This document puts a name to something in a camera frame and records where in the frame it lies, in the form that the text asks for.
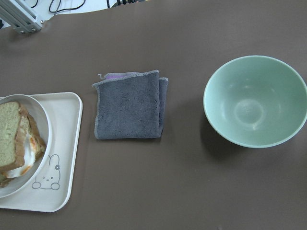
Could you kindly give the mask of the cream rabbit tray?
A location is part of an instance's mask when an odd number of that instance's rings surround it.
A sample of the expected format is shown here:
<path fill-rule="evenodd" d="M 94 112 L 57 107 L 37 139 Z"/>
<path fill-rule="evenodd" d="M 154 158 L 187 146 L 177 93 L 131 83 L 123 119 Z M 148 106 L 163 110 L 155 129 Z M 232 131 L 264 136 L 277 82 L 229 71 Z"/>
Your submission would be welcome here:
<path fill-rule="evenodd" d="M 0 199 L 1 208 L 40 212 L 61 209 L 71 195 L 83 104 L 73 92 L 33 94 L 50 118 L 50 151 L 36 165 L 38 171 L 25 187 Z"/>

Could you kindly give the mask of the bread slice top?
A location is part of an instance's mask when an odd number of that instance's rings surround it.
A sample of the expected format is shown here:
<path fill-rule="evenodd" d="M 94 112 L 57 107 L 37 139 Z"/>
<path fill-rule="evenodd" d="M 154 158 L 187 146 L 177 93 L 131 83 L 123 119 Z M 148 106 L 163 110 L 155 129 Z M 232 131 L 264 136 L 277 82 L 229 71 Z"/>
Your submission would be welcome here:
<path fill-rule="evenodd" d="M 24 142 L 28 132 L 28 111 L 19 102 L 0 105 L 0 171 L 24 165 Z"/>

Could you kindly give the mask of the mint green bowl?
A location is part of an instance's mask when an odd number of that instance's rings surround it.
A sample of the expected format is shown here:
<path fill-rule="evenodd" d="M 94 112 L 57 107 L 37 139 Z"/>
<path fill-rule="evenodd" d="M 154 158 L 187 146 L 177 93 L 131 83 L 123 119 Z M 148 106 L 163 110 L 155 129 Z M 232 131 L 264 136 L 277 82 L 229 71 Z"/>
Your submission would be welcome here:
<path fill-rule="evenodd" d="M 225 139 L 268 148 L 295 136 L 307 119 L 307 86 L 290 65 L 267 56 L 223 64 L 208 80 L 203 108 Z"/>

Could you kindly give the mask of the white round plate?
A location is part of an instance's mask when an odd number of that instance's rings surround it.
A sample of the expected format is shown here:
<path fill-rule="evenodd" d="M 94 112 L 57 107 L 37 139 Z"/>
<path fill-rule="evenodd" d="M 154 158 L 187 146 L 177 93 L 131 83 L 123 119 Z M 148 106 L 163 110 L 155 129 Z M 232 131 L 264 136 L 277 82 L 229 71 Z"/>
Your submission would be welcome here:
<path fill-rule="evenodd" d="M 11 196 L 21 191 L 26 186 L 28 186 L 40 172 L 42 172 L 50 152 L 53 138 L 50 118 L 43 105 L 37 99 L 32 96 L 23 94 L 9 95 L 0 99 L 1 104 L 12 101 L 18 101 L 24 105 L 29 114 L 36 121 L 40 137 L 46 143 L 46 151 L 40 159 L 35 161 L 32 168 L 29 169 L 25 175 L 11 180 L 6 187 L 0 189 L 1 198 Z"/>

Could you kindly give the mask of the fried egg toy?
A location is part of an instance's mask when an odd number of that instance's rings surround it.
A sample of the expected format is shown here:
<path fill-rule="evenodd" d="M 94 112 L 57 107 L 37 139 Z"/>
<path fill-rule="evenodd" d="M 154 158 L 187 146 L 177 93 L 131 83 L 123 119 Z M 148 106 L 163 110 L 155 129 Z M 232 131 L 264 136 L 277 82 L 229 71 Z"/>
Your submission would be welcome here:
<path fill-rule="evenodd" d="M 24 142 L 24 165 L 19 168 L 7 171 L 4 173 L 4 175 L 7 178 L 16 178 L 26 174 L 35 163 L 37 151 L 38 144 L 36 143 L 35 138 L 27 133 Z"/>

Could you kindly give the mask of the grey folded cloth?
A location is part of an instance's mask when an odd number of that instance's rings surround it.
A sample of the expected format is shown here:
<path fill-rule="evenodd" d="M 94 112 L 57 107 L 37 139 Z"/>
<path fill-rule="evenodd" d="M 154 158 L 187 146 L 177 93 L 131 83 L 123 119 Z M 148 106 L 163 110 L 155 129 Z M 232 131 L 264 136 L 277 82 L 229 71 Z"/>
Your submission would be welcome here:
<path fill-rule="evenodd" d="M 158 70 L 108 73 L 94 83 L 97 139 L 160 138 L 164 129 L 168 78 Z"/>

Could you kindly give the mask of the aluminium frame post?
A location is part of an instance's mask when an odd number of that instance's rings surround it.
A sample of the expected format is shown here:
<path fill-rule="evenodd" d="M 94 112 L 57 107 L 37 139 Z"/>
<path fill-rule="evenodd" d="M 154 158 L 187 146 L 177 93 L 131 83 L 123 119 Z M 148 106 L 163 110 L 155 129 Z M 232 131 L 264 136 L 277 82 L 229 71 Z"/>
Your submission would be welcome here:
<path fill-rule="evenodd" d="M 40 31 L 44 23 L 23 0 L 0 0 L 0 18 L 22 35 Z"/>

